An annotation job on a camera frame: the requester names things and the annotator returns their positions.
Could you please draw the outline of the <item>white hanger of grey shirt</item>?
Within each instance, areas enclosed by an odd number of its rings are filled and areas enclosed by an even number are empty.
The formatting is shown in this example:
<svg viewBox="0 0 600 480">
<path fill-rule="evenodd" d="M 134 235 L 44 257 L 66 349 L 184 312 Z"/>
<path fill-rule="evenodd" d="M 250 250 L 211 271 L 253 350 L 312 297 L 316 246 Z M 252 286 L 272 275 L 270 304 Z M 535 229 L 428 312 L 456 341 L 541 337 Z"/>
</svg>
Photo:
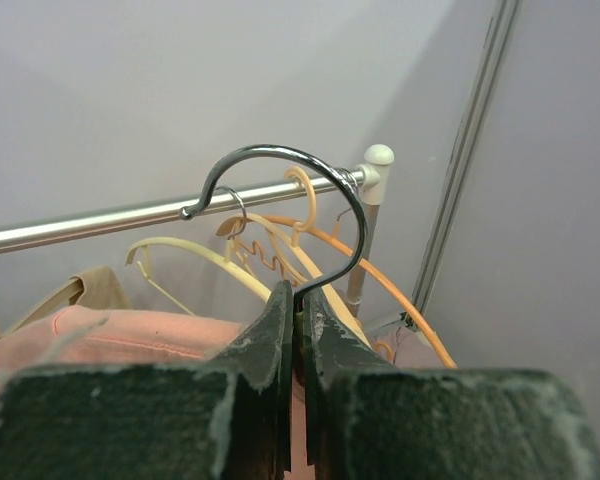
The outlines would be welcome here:
<svg viewBox="0 0 600 480">
<path fill-rule="evenodd" d="M 230 260 L 228 256 L 220 255 L 208 247 L 193 241 L 176 237 L 162 236 L 148 237 L 133 243 L 127 251 L 125 265 L 128 266 L 136 263 L 143 278 L 159 293 L 161 293 L 186 314 L 194 315 L 194 312 L 186 307 L 171 293 L 165 290 L 162 286 L 160 286 L 152 277 L 149 248 L 153 246 L 176 248 L 207 260 L 211 264 L 216 265 L 220 269 L 224 270 L 229 276 L 236 279 L 263 302 L 267 302 L 271 295 L 271 290 L 268 287 L 266 287 L 249 272 L 240 268 L 236 263 Z"/>
</svg>

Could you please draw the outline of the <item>pink t shirt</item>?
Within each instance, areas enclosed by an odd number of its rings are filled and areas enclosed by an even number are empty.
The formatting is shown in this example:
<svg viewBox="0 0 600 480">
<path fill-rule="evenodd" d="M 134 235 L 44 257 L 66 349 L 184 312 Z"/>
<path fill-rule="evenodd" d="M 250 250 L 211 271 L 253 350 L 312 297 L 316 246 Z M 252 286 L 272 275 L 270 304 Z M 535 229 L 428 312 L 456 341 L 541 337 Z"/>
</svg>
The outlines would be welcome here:
<svg viewBox="0 0 600 480">
<path fill-rule="evenodd" d="M 52 364 L 204 362 L 247 327 L 171 313 L 68 307 L 0 340 L 0 374 L 7 374 L 8 382 L 26 369 Z M 291 396 L 290 422 L 299 418 L 299 408 Z M 291 432 L 291 466 L 280 479 L 314 477 L 301 439 Z"/>
</svg>

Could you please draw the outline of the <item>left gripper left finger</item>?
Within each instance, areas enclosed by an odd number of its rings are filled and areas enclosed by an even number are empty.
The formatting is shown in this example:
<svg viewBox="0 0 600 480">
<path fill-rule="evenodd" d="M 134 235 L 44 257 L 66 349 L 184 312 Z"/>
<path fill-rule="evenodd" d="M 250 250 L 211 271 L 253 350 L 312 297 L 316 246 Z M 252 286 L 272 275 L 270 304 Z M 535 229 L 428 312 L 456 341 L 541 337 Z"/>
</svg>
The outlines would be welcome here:
<svg viewBox="0 0 600 480">
<path fill-rule="evenodd" d="M 0 392 L 0 479 L 280 479 L 291 466 L 293 302 L 208 361 L 33 367 Z"/>
</svg>

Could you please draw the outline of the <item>orange hanger of blue shirt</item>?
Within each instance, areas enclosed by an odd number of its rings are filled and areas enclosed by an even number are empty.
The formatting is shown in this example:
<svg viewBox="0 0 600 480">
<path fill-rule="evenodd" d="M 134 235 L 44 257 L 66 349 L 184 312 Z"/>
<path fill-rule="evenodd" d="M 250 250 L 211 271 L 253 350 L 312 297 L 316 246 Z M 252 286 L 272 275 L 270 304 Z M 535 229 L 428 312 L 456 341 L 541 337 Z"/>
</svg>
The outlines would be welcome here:
<svg viewBox="0 0 600 480">
<path fill-rule="evenodd" d="M 266 220 L 272 225 L 283 225 L 283 226 L 291 226 L 295 220 L 290 217 L 285 217 L 281 215 L 257 215 L 257 214 L 248 214 L 247 220 L 242 220 L 238 218 L 238 221 L 242 225 L 246 225 L 248 223 L 259 223 L 265 228 L 268 225 L 264 224 L 263 221 Z M 308 234 L 318 238 L 324 243 L 330 245 L 335 250 L 340 253 L 351 256 L 353 254 L 353 250 L 338 240 L 336 237 L 329 235 L 327 232 L 320 230 L 316 227 L 311 227 L 307 231 Z M 420 311 L 411 303 L 411 301 L 394 285 L 394 283 L 380 270 L 378 270 L 374 265 L 372 265 L 368 260 L 362 259 L 359 261 L 358 265 L 362 267 L 368 274 L 370 274 L 378 283 L 382 285 L 382 287 L 404 308 L 405 312 L 409 315 L 409 317 L 413 320 L 416 326 L 423 333 L 424 337 L 428 340 L 429 344 L 436 352 L 443 365 L 457 369 L 455 361 L 449 354 L 448 350 L 439 339 L 435 330 L 429 325 L 424 316 L 420 313 Z"/>
</svg>

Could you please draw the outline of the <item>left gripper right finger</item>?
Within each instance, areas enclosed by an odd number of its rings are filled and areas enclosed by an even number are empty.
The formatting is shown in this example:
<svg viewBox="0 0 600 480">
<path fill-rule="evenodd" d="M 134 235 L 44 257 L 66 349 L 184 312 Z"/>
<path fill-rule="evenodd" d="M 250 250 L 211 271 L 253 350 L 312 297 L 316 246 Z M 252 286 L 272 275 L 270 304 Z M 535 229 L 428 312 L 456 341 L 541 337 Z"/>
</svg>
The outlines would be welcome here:
<svg viewBox="0 0 600 480">
<path fill-rule="evenodd" d="M 528 369 L 401 369 L 305 297 L 307 455 L 320 479 L 600 479 L 574 392 Z"/>
</svg>

